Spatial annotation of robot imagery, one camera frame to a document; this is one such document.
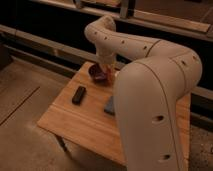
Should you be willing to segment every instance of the gray floor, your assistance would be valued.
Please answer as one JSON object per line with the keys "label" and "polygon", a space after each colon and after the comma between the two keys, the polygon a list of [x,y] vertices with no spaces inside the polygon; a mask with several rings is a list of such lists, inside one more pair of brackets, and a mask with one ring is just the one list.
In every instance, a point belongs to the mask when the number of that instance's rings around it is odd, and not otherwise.
{"label": "gray floor", "polygon": [[[40,88],[0,126],[1,171],[126,170],[70,142],[66,143],[72,156],[67,155],[51,133],[37,127],[36,122],[69,81],[67,77],[20,60],[9,67],[20,68],[19,74]],[[213,170],[212,146],[213,133],[191,126],[190,170]]]}

